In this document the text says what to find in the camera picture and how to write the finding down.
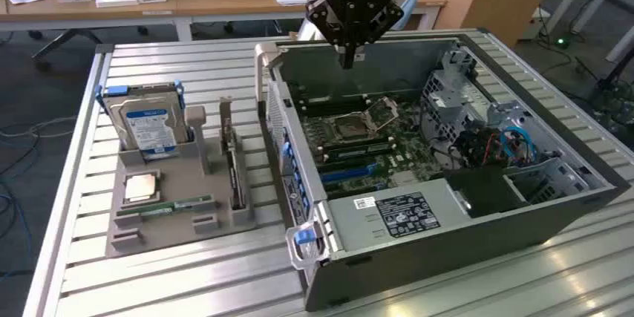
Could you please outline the graphics card with metal bracket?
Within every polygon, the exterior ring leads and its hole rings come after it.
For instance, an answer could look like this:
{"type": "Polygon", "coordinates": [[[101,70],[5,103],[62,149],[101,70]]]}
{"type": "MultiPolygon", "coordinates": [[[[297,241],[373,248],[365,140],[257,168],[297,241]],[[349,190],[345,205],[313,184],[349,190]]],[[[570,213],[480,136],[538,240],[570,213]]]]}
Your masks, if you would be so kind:
{"type": "Polygon", "coordinates": [[[228,97],[220,98],[220,135],[221,135],[221,151],[227,159],[229,186],[232,194],[229,205],[232,210],[245,208],[244,188],[241,183],[241,173],[239,167],[239,137],[232,126],[232,100],[228,97]]]}

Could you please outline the metal socket cover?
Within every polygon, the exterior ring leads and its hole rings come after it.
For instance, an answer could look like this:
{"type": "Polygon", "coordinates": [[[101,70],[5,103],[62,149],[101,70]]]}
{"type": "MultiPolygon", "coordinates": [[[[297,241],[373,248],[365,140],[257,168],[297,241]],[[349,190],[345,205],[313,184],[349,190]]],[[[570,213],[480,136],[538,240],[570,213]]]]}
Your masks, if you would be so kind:
{"type": "Polygon", "coordinates": [[[380,130],[399,116],[396,102],[389,97],[381,97],[367,109],[367,116],[371,120],[375,130],[380,130]]]}

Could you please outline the metal disk bay cage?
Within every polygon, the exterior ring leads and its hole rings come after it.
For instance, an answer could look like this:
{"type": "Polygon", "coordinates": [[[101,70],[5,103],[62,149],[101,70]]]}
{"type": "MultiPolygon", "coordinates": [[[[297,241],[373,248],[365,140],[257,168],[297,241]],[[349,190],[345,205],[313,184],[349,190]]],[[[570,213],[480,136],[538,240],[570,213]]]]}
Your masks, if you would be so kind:
{"type": "Polygon", "coordinates": [[[450,50],[423,85],[420,133],[443,144],[452,144],[463,131],[491,124],[498,101],[476,81],[476,64],[463,48],[450,50]]]}

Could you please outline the green motherboard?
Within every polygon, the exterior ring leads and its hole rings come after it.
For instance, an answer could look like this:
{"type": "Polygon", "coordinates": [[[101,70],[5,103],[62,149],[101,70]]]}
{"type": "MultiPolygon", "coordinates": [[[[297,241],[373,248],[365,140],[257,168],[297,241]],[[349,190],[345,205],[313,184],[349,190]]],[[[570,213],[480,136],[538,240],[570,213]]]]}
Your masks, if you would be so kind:
{"type": "Polygon", "coordinates": [[[376,92],[337,96],[311,94],[307,87],[295,85],[291,95],[319,179],[325,172],[376,165],[371,176],[331,183],[320,181],[327,198],[375,192],[440,177],[444,167],[420,134],[420,105],[415,100],[414,89],[399,86],[395,89],[383,88],[376,92]],[[398,118],[377,130],[376,138],[339,140],[328,120],[353,111],[367,111],[381,97],[389,97],[396,102],[398,118]],[[392,143],[396,148],[388,154],[327,163],[321,161],[321,154],[327,149],[373,143],[392,143]]]}

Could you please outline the blue expansion slot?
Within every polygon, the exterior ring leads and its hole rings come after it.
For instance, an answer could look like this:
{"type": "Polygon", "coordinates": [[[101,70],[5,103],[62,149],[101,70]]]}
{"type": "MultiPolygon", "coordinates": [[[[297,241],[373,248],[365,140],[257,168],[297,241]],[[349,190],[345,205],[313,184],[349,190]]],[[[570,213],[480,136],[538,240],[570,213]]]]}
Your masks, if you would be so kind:
{"type": "Polygon", "coordinates": [[[331,183],[341,180],[349,180],[357,177],[371,176],[375,172],[376,165],[360,166],[352,169],[344,169],[339,171],[325,172],[320,174],[320,181],[323,183],[331,183]]]}

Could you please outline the hard disk with blue caddy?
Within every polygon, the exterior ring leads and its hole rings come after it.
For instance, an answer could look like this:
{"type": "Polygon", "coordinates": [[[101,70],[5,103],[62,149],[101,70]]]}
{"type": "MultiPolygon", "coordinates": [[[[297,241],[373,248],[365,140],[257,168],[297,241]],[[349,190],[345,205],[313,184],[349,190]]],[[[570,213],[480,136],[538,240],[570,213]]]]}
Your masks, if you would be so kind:
{"type": "Polygon", "coordinates": [[[144,160],[177,154],[191,140],[184,120],[183,84],[97,86],[95,99],[113,124],[121,149],[137,150],[144,160]]]}

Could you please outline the black stand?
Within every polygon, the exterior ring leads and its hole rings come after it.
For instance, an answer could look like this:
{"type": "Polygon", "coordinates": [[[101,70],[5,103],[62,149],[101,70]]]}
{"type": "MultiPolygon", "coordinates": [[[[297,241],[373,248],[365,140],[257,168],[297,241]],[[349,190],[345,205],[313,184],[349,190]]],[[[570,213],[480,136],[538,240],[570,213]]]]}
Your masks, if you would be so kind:
{"type": "Polygon", "coordinates": [[[614,66],[604,76],[598,76],[576,58],[579,70],[594,80],[590,96],[583,101],[595,112],[627,125],[634,122],[634,79],[627,81],[623,75],[634,61],[634,25],[608,52],[606,60],[614,66]]]}

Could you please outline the black plastic air shroud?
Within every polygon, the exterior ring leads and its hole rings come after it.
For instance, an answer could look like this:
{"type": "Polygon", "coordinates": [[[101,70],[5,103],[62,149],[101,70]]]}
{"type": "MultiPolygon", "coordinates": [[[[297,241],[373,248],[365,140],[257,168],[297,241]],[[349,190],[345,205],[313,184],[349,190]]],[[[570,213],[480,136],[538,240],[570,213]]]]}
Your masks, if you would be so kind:
{"type": "Polygon", "coordinates": [[[504,173],[499,167],[448,170],[443,176],[450,187],[468,203],[467,214],[471,218],[528,206],[503,178],[504,173]]]}

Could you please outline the black chair base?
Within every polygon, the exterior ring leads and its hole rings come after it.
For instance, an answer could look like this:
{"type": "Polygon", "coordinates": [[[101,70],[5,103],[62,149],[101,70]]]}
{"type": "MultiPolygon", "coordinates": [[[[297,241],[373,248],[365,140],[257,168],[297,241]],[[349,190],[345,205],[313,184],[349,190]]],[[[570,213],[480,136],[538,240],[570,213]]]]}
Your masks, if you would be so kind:
{"type": "MultiPolygon", "coordinates": [[[[56,50],[62,44],[65,44],[70,39],[73,39],[76,36],[81,36],[91,40],[96,45],[103,44],[103,41],[97,36],[95,35],[93,30],[100,30],[105,28],[72,28],[68,30],[64,30],[62,33],[32,55],[32,63],[34,65],[34,68],[40,72],[46,72],[50,70],[50,63],[44,60],[44,57],[53,51],[56,50]]],[[[148,35],[148,28],[145,26],[136,26],[136,32],[141,36],[148,35]]],[[[44,35],[40,30],[28,30],[26,34],[30,39],[33,40],[41,40],[44,38],[44,35]]]]}

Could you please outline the silver CPU chip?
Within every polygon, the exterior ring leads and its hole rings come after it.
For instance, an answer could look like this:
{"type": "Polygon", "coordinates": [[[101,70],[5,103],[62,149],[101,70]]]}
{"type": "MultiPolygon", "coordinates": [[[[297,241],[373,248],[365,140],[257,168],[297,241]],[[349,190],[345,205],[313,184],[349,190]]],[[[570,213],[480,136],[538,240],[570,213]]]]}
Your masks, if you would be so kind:
{"type": "Polygon", "coordinates": [[[124,199],[129,202],[147,200],[156,193],[156,176],[139,174],[127,177],[124,199]]]}

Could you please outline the blue case latch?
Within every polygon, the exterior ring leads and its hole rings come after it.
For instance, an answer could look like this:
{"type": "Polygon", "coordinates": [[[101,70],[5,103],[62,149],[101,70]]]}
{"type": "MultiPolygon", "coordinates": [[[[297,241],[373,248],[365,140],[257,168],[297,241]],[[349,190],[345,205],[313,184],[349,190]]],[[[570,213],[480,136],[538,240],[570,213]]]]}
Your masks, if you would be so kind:
{"type": "Polygon", "coordinates": [[[297,246],[312,243],[317,239],[312,229],[300,229],[293,233],[293,242],[297,246]]]}

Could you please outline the green RAM stick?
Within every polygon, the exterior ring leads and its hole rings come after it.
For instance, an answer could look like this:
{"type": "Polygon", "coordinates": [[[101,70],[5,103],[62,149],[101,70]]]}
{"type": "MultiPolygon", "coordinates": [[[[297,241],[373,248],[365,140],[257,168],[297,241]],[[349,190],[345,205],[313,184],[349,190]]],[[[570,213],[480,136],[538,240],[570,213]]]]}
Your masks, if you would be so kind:
{"type": "Polygon", "coordinates": [[[116,212],[116,216],[132,215],[139,213],[140,215],[157,215],[171,214],[172,212],[183,211],[184,209],[192,209],[200,203],[209,203],[213,201],[211,195],[189,197],[187,199],[176,201],[165,201],[159,203],[149,203],[132,208],[121,209],[116,212]]]}

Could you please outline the open grey PC case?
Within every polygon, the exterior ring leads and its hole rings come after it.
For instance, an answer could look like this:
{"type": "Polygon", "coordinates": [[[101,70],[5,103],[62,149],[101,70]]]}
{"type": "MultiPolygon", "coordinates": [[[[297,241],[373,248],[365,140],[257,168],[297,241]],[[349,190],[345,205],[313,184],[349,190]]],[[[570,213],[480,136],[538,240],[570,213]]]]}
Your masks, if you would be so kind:
{"type": "Polygon", "coordinates": [[[516,54],[487,33],[399,33],[363,48],[363,61],[343,69],[327,42],[268,40],[255,47],[255,95],[283,206],[285,246],[297,270],[304,306],[321,310],[454,269],[543,244],[583,215],[627,190],[630,181],[599,157],[572,122],[582,112],[516,54]],[[376,249],[345,252],[328,222],[328,201],[293,104],[292,86],[311,94],[361,94],[404,86],[420,105],[423,85],[446,52],[476,58],[476,81],[498,101],[491,124],[463,131],[452,144],[427,139],[442,175],[455,169],[526,167],[560,158],[588,183],[575,195],[471,218],[455,228],[376,249]],[[293,233],[312,229],[300,246],[293,233]]]}

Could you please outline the grey printed parts rack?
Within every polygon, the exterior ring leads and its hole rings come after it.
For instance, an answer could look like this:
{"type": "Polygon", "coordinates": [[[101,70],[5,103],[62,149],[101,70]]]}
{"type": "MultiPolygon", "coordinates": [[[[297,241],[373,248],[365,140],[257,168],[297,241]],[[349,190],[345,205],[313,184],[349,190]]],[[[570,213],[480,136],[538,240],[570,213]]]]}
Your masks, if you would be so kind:
{"type": "Polygon", "coordinates": [[[185,110],[185,123],[193,131],[188,143],[177,145],[173,157],[147,161],[137,150],[119,151],[109,210],[105,255],[109,258],[148,252],[169,246],[235,234],[255,228],[255,210],[247,180],[244,146],[239,137],[239,167],[244,188],[245,208],[232,210],[232,189],[227,159],[221,151],[221,135],[205,138],[201,133],[204,108],[185,110]],[[139,174],[156,176],[156,193],[147,200],[124,199],[127,177],[139,174]],[[124,215],[121,209],[149,203],[176,201],[211,195],[213,201],[192,209],[157,215],[124,215]]]}

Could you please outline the metal drive bracket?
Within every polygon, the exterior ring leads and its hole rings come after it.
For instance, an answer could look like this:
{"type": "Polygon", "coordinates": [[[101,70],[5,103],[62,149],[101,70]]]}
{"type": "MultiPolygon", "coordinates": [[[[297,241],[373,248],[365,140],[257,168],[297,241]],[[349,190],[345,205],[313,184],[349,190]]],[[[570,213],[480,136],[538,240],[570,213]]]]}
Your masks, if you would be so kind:
{"type": "Polygon", "coordinates": [[[590,190],[588,183],[558,157],[531,166],[508,167],[502,173],[520,199],[530,204],[590,190]]]}

